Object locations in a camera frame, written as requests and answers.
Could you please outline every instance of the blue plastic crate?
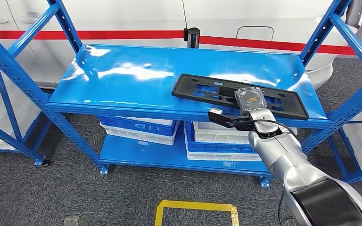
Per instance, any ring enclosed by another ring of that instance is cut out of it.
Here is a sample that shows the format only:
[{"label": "blue plastic crate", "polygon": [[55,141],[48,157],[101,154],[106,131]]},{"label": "blue plastic crate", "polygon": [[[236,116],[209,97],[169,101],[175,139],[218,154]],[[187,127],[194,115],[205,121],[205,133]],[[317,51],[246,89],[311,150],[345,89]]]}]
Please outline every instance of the blue plastic crate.
[{"label": "blue plastic crate", "polygon": [[256,154],[251,145],[240,144],[219,144],[203,143],[195,141],[195,131],[191,121],[185,121],[186,139],[189,152],[206,152],[206,153],[247,153]]},{"label": "blue plastic crate", "polygon": [[124,129],[132,129],[147,133],[154,133],[163,136],[172,136],[175,130],[175,124],[177,121],[173,121],[171,125],[160,125],[151,122],[131,120],[121,117],[106,117],[106,116],[97,116],[105,126],[114,126]]}]

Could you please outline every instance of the shelf rack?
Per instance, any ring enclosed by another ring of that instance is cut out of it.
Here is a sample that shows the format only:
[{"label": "shelf rack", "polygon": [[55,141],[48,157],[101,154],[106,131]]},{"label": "shelf rack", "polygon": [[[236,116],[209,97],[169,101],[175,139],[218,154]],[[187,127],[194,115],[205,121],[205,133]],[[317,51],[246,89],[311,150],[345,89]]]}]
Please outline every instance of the shelf rack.
[{"label": "shelf rack", "polygon": [[[0,45],[0,70],[16,83],[41,111],[106,174],[109,164],[176,168],[260,176],[267,186],[272,176],[261,162],[190,161],[183,131],[174,146],[107,136],[100,155],[84,141],[61,113],[130,116],[181,121],[208,121],[207,103],[171,96],[182,73],[248,82],[296,91],[309,119],[277,118],[292,127],[311,128],[302,143],[304,152],[340,129],[362,111],[362,88],[333,113],[326,114],[304,67],[333,27],[362,60],[362,43],[341,20],[349,0],[334,0],[300,55],[221,51],[195,48],[154,48],[82,44],[61,0],[48,0],[50,8],[15,44]],[[76,57],[49,98],[15,61],[16,54],[55,15]],[[221,107],[225,113],[235,109]]]}]

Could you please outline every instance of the black plastic part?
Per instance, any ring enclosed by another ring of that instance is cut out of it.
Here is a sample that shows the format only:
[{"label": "black plastic part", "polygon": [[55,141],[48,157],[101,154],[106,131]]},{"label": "black plastic part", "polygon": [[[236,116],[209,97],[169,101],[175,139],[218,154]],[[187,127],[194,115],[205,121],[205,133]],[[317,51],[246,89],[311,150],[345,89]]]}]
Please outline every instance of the black plastic part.
[{"label": "black plastic part", "polygon": [[362,226],[362,212],[335,181],[326,179],[292,195],[313,226]]},{"label": "black plastic part", "polygon": [[53,161],[47,159],[45,159],[41,164],[41,166],[51,166],[51,165],[53,165]]},{"label": "black plastic part", "polygon": [[188,28],[184,28],[184,41],[188,41]]},{"label": "black plastic part", "polygon": [[188,31],[188,34],[190,34],[190,35],[199,35],[200,34],[200,30],[196,27],[191,27],[187,31]]},{"label": "black plastic part", "polygon": [[[214,105],[239,108],[234,92],[241,87],[249,86],[260,87],[265,97],[276,100],[273,101],[273,103],[267,101],[267,108],[270,109],[274,115],[302,120],[309,119],[309,115],[296,92],[248,83],[182,74],[171,94],[176,97],[207,102]],[[197,89],[197,87],[203,87],[206,88],[206,90]]]},{"label": "black plastic part", "polygon": [[[255,123],[249,116],[232,116],[232,115],[224,115],[224,114],[216,114],[209,111],[209,121],[217,123],[227,128],[236,128],[239,131],[256,131]],[[276,135],[282,134],[282,131],[278,128],[273,133],[270,134],[262,134],[257,132],[258,136],[261,139],[268,139]]]}]

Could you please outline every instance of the shelf foot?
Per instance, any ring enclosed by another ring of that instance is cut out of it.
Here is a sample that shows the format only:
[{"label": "shelf foot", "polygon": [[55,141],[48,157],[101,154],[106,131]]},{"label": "shelf foot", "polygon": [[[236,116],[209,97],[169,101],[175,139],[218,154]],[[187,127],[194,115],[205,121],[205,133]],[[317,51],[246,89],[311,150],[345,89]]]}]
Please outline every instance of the shelf foot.
[{"label": "shelf foot", "polygon": [[106,167],[102,167],[99,169],[99,173],[102,175],[106,175],[109,172],[109,166],[106,165]]},{"label": "shelf foot", "polygon": [[260,176],[260,187],[270,187],[270,180],[273,178],[273,176]]},{"label": "shelf foot", "polygon": [[43,161],[37,160],[34,162],[35,166],[50,166],[53,164],[53,161],[44,159]]}]

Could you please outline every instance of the clear plastic bag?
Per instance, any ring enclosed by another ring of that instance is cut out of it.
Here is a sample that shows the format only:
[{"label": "clear plastic bag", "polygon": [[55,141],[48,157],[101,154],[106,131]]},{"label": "clear plastic bag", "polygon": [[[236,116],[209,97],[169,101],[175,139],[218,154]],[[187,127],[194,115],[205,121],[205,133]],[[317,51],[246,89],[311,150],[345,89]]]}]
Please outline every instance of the clear plastic bag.
[{"label": "clear plastic bag", "polygon": [[267,108],[266,100],[259,87],[244,87],[235,91],[240,115],[248,115],[256,108]]}]

